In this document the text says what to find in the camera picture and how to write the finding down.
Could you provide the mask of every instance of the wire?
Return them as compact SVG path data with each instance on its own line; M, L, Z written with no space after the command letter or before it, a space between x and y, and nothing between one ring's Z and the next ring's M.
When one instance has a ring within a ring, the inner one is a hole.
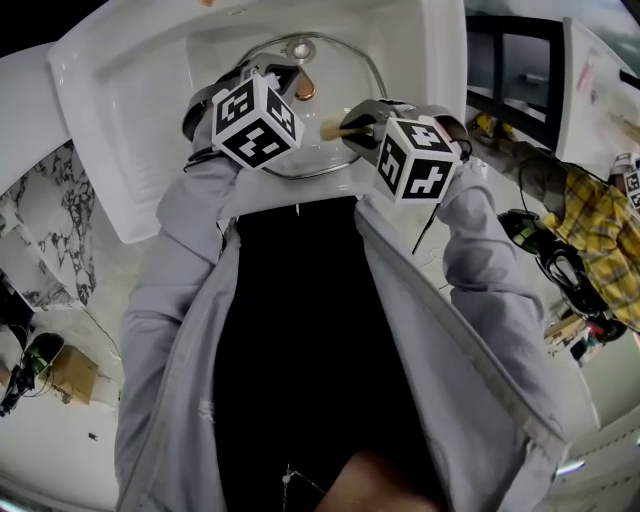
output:
M462 149L461 143L463 142L469 146L469 149L467 151L463 150L462 153L460 154L460 160L466 163L469 160L469 158L471 158L471 154L473 153L473 146L471 145L471 142L468 139L451 139L450 142L457 142L460 145L460 149ZM411 251L411 254L415 254L416 252L418 252L418 247L420 247L420 244L422 243L422 239L424 238L424 235L427 233L427 231L431 227L431 224L433 224L433 221L436 218L436 213L439 207L440 207L440 203L436 204L435 208L431 212L431 217L429 217L429 220L427 221L426 226L422 229L422 233L420 233L420 237L418 238L416 245L414 245L413 250Z
M47 368L49 369L49 373L47 373L47 378L44 380L44 384L40 388L40 391L38 391L35 395L22 395L23 398L38 398L39 396L44 396L49 393L49 391L51 391L51 388L53 388L53 381L55 380L55 371L53 369L53 366L51 365L49 365ZM49 375L51 375L51 383L49 385L49 389L47 389L43 393L42 391L44 390L44 387L47 385L47 382L49 382Z
M118 354L118 357L120 358L120 360L122 360L122 354L120 353L120 349L118 348L118 345L116 345L116 342L115 342L115 341L113 341L113 338L112 338L111 336L109 336L109 334L107 333L107 331L105 331L105 330L102 328L102 326L101 326L98 322L96 322L96 319L95 319L95 318L93 318L93 316L91 315L91 313L89 313L89 311L87 311L87 310L85 309L85 310L84 310L84 312L85 312L87 315L89 315L89 318L91 318L91 320L93 320L93 323L94 323L94 324L96 324L96 327L97 327L98 329L100 329L100 330L104 333L104 335L105 335L107 338L109 338L109 340L111 341L111 344L113 345L113 348L115 348L115 349L116 349L116 352L117 352L117 354Z
M422 233L420 233L420 237L418 238L418 241L416 242L416 245L413 246L413 250L411 251L411 254L415 254L416 252L418 252L418 247L420 247L420 244L422 243L422 239L424 238L424 235L426 235L427 231L431 227L431 224L433 224L433 221L436 218L436 213L438 211L438 208L440 208L440 203L438 203L433 208L433 211L431 212L431 217L429 217L429 220L427 221L427 224L422 229Z

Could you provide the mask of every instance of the black shirt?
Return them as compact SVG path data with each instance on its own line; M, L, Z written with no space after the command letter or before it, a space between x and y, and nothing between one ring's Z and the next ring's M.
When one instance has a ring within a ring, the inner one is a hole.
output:
M313 511L369 449L445 508L411 390L344 198L246 215L214 368L228 510Z

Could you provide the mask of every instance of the yellow plaid fabric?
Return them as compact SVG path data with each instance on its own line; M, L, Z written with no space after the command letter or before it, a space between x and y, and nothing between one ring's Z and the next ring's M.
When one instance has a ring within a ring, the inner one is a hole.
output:
M589 280L618 319L640 331L640 220L615 187L567 165L563 222L545 224L584 261Z

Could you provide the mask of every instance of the cardboard box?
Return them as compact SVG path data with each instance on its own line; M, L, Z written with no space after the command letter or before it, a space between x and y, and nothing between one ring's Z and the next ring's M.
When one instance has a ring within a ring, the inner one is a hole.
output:
M53 382L54 388L86 405L91 401L97 377L98 365L71 345L64 346L52 368L40 374L41 380Z
M573 314L549 327L544 333L544 341L547 345L559 343L567 338L576 336L586 325L582 318Z

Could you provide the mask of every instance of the wooden handle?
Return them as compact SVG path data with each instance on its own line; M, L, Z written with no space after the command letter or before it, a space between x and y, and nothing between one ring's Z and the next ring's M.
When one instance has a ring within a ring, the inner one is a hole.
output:
M324 141L332 141L339 139L341 137L346 137L347 135L354 135L356 133L365 133L370 134L371 128L349 128L347 130L342 130L340 128L341 120L338 119L329 119L320 125L320 138Z

